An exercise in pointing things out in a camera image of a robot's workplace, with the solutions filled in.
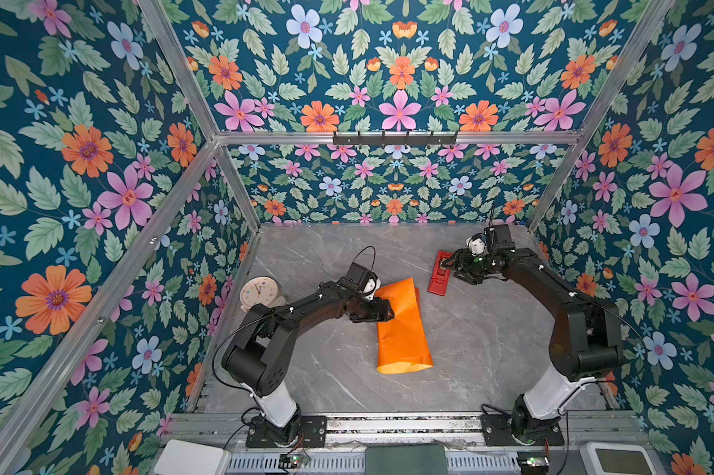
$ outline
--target wire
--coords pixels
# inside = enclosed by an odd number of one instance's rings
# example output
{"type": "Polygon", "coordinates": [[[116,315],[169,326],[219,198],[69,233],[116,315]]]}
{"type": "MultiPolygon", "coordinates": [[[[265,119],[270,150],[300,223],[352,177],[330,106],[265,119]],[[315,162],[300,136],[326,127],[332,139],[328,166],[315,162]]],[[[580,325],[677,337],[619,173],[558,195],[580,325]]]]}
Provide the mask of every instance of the wire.
{"type": "Polygon", "coordinates": [[[219,352],[219,349],[222,348],[222,346],[223,346],[228,340],[230,340],[230,339],[233,337],[233,335],[237,334],[239,331],[243,330],[244,328],[246,328],[246,327],[248,327],[248,326],[251,326],[251,325],[254,325],[254,324],[256,324],[256,323],[259,323],[260,321],[263,321],[265,318],[271,318],[272,316],[273,316],[273,314],[265,315],[265,316],[263,316],[263,317],[257,318],[257,319],[254,320],[254,321],[250,321],[250,322],[248,322],[248,323],[246,323],[246,324],[241,325],[240,327],[236,328],[233,332],[231,332],[230,335],[228,335],[227,337],[225,337],[225,340],[223,340],[222,343],[220,343],[219,345],[217,345],[217,348],[216,348],[215,351],[214,351],[214,355],[212,355],[212,376],[214,376],[214,378],[217,380],[217,382],[219,382],[219,384],[228,386],[229,388],[241,389],[241,390],[243,390],[243,391],[248,391],[247,388],[244,388],[244,387],[242,387],[242,386],[235,386],[235,385],[232,385],[232,384],[230,384],[230,383],[224,382],[222,379],[220,379],[220,378],[217,376],[217,369],[215,368],[215,361],[217,360],[217,353],[219,352]]]}

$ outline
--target floral wallpaper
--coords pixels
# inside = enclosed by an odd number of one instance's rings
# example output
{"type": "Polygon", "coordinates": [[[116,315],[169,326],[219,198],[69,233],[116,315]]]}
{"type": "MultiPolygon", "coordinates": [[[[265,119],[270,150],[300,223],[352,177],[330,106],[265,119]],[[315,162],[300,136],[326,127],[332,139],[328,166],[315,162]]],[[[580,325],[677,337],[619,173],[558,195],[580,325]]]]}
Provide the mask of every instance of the floral wallpaper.
{"type": "Polygon", "coordinates": [[[677,1],[622,93],[542,248],[625,320],[618,403],[672,473],[714,473],[714,1],[677,1]]]}
{"type": "MultiPolygon", "coordinates": [[[[0,425],[202,144],[133,2],[0,1],[0,425]]],[[[147,471],[245,252],[218,174],[165,230],[15,473],[147,471]]]]}
{"type": "Polygon", "coordinates": [[[167,14],[221,127],[319,132],[577,128],[647,5],[177,3],[167,14]]]}

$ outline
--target clock face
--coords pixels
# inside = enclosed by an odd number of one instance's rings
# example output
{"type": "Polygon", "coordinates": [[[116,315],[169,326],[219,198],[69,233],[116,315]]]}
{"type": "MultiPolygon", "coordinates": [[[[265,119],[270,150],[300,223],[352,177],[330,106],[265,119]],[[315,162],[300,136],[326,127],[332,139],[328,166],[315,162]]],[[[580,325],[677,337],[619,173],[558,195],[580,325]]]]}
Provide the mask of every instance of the clock face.
{"type": "Polygon", "coordinates": [[[270,277],[257,277],[249,280],[241,289],[241,303],[252,307],[261,303],[268,306],[279,295],[278,284],[270,277]]]}

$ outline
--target aluminum frame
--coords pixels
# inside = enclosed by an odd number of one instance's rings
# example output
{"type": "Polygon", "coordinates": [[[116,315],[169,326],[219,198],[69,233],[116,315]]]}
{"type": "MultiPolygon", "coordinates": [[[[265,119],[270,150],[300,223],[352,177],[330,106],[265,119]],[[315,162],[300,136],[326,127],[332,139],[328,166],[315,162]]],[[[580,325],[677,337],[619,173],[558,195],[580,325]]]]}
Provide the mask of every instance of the aluminum frame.
{"type": "Polygon", "coordinates": [[[133,245],[104,281],[83,314],[72,325],[54,353],[33,378],[22,400],[10,413],[0,429],[0,475],[8,473],[20,451],[48,415],[58,394],[67,387],[72,373],[88,354],[90,346],[115,311],[127,288],[153,252],[153,245],[162,237],[175,215],[185,204],[185,198],[210,166],[217,152],[214,142],[205,144],[178,179],[159,209],[138,233],[133,245]]]}
{"type": "Polygon", "coordinates": [[[618,55],[618,63],[609,74],[608,81],[605,82],[605,86],[602,87],[599,96],[594,100],[589,112],[581,122],[578,143],[565,154],[558,169],[552,175],[547,188],[539,198],[539,204],[529,218],[528,227],[532,233],[536,232],[542,218],[558,196],[563,183],[571,175],[581,154],[587,149],[595,130],[602,124],[602,119],[605,119],[613,100],[626,84],[631,70],[637,65],[649,42],[653,39],[653,35],[661,27],[664,17],[668,10],[674,6],[674,3],[675,0],[650,0],[647,4],[642,17],[631,31],[629,39],[618,55]]]}

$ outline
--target green leaf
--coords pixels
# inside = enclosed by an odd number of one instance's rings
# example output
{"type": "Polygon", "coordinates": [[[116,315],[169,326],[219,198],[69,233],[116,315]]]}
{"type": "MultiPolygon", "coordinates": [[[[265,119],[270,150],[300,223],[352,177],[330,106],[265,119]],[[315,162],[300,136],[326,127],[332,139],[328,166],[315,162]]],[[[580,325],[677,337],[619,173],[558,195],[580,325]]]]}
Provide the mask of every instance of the green leaf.
{"type": "Polygon", "coordinates": [[[16,139],[11,134],[0,130],[0,166],[6,167],[6,170],[16,179],[20,177],[22,163],[24,163],[22,148],[17,145],[16,139]]]}

